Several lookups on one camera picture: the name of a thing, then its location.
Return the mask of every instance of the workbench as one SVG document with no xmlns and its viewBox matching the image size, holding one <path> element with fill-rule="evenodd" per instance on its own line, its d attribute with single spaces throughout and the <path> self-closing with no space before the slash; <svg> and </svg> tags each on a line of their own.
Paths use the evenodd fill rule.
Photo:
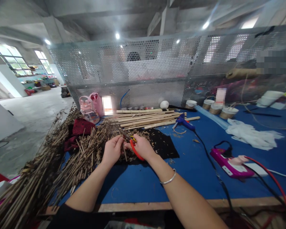
<svg viewBox="0 0 286 229">
<path fill-rule="evenodd" d="M 226 140 L 233 146 L 233 156 L 249 156 L 268 169 L 286 174 L 286 130 L 273 129 L 260 125 L 252 114 L 243 112 L 243 106 L 237 106 L 240 110 L 235 119 L 246 124 L 253 125 L 256 130 L 275 130 L 284 135 L 282 139 L 276 139 L 277 148 L 269 151 L 253 148 L 249 144 L 231 139 L 229 135 L 217 125 L 213 120 L 207 118 L 200 112 L 187 111 L 187 117 L 200 116 L 201 119 L 191 121 L 196 127 L 196 132 L 204 141 L 207 150 L 214 145 Z M 286 128 L 286 110 L 273 108 L 259 108 L 256 113 L 269 113 L 281 115 L 282 117 L 269 117 L 256 115 L 256 119 L 266 126 Z M 173 161 L 166 161 L 175 168 L 176 171 L 191 184 L 208 202 L 214 207 L 228 207 L 226 195 L 219 184 L 215 171 L 207 159 L 206 153 L 201 143 L 194 142 L 198 139 L 195 134 L 187 130 L 184 134 L 173 132 L 172 126 L 158 127 L 164 134 L 170 135 L 178 151 L 180 158 Z M 176 128 L 178 132 L 186 130 L 183 126 Z M 222 168 L 214 161 L 221 179 L 227 186 L 234 207 L 279 205 L 280 203 L 272 196 L 268 189 L 263 186 L 258 178 L 249 178 L 245 182 L 230 178 Z M 286 194 L 286 177 L 274 174 Z M 273 180 L 266 176 L 265 181 L 269 186 L 281 195 Z M 64 203 L 70 194 L 68 193 L 60 202 Z M 164 188 L 159 183 L 159 179 L 148 164 L 140 165 L 116 165 L 114 166 L 99 194 L 95 211 L 98 212 L 118 212 L 118 211 L 143 211 L 143 210 L 167 210 L 171 209 L 168 197 Z"/>
</svg>

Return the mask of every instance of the left hand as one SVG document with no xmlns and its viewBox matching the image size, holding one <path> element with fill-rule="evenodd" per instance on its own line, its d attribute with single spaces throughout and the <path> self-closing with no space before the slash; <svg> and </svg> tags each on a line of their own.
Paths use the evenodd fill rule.
<svg viewBox="0 0 286 229">
<path fill-rule="evenodd" d="M 115 136 L 113 139 L 107 141 L 101 163 L 112 167 L 118 161 L 121 154 L 124 153 L 121 151 L 123 141 L 124 139 L 120 135 Z"/>
</svg>

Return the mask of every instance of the forearm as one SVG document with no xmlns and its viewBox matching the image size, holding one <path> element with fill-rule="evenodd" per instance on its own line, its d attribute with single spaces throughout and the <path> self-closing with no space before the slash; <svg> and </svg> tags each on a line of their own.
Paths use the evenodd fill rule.
<svg viewBox="0 0 286 229">
<path fill-rule="evenodd" d="M 173 169 L 157 154 L 148 160 L 159 180 L 170 180 Z M 227 228 L 208 202 L 179 174 L 163 185 L 173 210 L 183 226 L 187 228 Z"/>
<path fill-rule="evenodd" d="M 85 182 L 66 201 L 66 205 L 83 212 L 93 211 L 99 192 L 111 167 L 110 165 L 100 163 Z"/>
</svg>

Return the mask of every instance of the white cable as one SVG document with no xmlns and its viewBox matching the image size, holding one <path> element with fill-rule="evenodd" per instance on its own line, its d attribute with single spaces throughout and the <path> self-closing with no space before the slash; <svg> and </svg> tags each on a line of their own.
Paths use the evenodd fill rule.
<svg viewBox="0 0 286 229">
<path fill-rule="evenodd" d="M 268 169 L 268 171 L 270 171 L 270 172 L 272 172 L 272 173 L 276 173 L 276 174 L 281 175 L 281 176 L 283 176 L 283 177 L 286 177 L 285 174 L 281 174 L 281 173 L 279 173 L 279 172 L 276 172 L 276 171 L 273 171 L 273 170 L 270 170 L 270 169 Z"/>
</svg>

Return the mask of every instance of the pink bottle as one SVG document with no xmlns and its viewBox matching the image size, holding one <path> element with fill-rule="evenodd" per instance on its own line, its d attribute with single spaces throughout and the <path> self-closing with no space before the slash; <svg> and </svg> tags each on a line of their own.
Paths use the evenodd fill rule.
<svg viewBox="0 0 286 229">
<path fill-rule="evenodd" d="M 92 99 L 93 105 L 94 105 L 96 111 L 98 112 L 99 116 L 103 117 L 104 116 L 104 108 L 103 108 L 102 97 L 96 92 L 93 92 L 91 95 L 89 95 L 89 97 Z"/>
<path fill-rule="evenodd" d="M 78 100 L 80 104 L 80 111 L 84 118 L 93 124 L 97 124 L 99 122 L 99 114 L 94 107 L 92 99 L 88 96 L 81 96 Z"/>
</svg>

